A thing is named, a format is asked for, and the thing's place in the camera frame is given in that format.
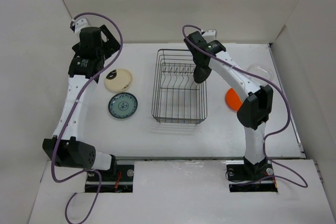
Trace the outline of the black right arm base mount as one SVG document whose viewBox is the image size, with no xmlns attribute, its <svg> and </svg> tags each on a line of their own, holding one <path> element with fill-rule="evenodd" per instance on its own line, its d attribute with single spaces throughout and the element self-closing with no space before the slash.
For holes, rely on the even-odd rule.
<svg viewBox="0 0 336 224">
<path fill-rule="evenodd" d="M 278 188 L 271 164 L 253 173 L 243 163 L 227 163 L 225 176 L 231 193 L 277 193 Z"/>
</svg>

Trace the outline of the orange round plate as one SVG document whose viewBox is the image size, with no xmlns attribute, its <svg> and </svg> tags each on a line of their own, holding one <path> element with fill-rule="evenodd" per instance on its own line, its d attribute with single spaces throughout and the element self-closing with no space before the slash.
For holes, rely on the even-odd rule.
<svg viewBox="0 0 336 224">
<path fill-rule="evenodd" d="M 240 100 L 238 94 L 234 89 L 230 88 L 225 95 L 225 102 L 227 106 L 233 111 L 238 111 L 242 105 L 242 101 Z"/>
</svg>

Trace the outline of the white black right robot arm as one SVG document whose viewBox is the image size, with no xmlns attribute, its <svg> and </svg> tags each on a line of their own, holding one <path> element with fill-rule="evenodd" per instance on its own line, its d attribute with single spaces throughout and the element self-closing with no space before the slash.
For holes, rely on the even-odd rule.
<svg viewBox="0 0 336 224">
<path fill-rule="evenodd" d="M 202 83 L 215 71 L 237 93 L 242 102 L 237 111 L 237 118 L 245 131 L 244 163 L 228 165 L 229 177 L 235 181 L 259 179 L 268 164 L 263 144 L 266 122 L 272 108 L 272 87 L 262 86 L 248 78 L 218 40 L 207 42 L 203 35 L 196 31 L 184 38 L 184 42 L 196 65 L 194 81 Z"/>
</svg>

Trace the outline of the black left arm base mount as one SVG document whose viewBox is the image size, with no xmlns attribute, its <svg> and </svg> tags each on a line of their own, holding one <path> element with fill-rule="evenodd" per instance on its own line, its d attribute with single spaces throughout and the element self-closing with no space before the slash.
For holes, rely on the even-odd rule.
<svg viewBox="0 0 336 224">
<path fill-rule="evenodd" d="M 117 170 L 114 174 L 107 170 L 100 170 L 101 193 L 132 193 L 134 179 L 134 161 L 117 161 Z M 95 193 L 99 186 L 99 177 L 96 173 L 90 172 L 85 182 L 85 192 Z"/>
</svg>

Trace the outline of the blue white patterned plate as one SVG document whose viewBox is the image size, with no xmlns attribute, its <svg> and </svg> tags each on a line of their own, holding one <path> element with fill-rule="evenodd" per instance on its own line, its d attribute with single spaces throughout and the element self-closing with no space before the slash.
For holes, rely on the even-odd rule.
<svg viewBox="0 0 336 224">
<path fill-rule="evenodd" d="M 128 92 L 121 92 L 114 95 L 108 103 L 108 111 L 110 115 L 116 119 L 127 119 L 131 117 L 137 108 L 137 98 Z"/>
</svg>

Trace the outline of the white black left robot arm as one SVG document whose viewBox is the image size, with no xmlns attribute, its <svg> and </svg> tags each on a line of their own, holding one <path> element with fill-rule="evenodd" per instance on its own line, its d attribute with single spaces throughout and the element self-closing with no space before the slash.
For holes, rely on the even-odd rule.
<svg viewBox="0 0 336 224">
<path fill-rule="evenodd" d="M 59 123 L 52 138 L 43 141 L 43 150 L 58 167 L 99 170 L 105 180 L 117 176 L 115 157 L 83 141 L 90 99 L 99 82 L 104 62 L 119 51 L 120 43 L 109 29 L 84 27 L 68 70 L 68 89 Z"/>
</svg>

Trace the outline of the cream plate with black mark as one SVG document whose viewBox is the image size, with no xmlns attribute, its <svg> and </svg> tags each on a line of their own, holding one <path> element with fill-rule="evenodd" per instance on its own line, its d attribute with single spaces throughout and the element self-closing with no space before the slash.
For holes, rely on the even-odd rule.
<svg viewBox="0 0 336 224">
<path fill-rule="evenodd" d="M 133 76 L 127 69 L 114 69 L 106 75 L 105 86 L 111 92 L 123 92 L 127 90 L 133 82 Z"/>
</svg>

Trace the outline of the clear glass plate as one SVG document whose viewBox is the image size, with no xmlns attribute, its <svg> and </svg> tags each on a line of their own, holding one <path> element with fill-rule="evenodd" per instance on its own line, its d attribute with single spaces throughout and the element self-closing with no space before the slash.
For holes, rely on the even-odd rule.
<svg viewBox="0 0 336 224">
<path fill-rule="evenodd" d="M 261 76 L 269 81 L 273 81 L 274 79 L 274 72 L 268 68 L 267 66 L 264 66 L 259 63 L 253 63 L 247 68 L 247 72 L 250 72 L 252 74 Z"/>
</svg>

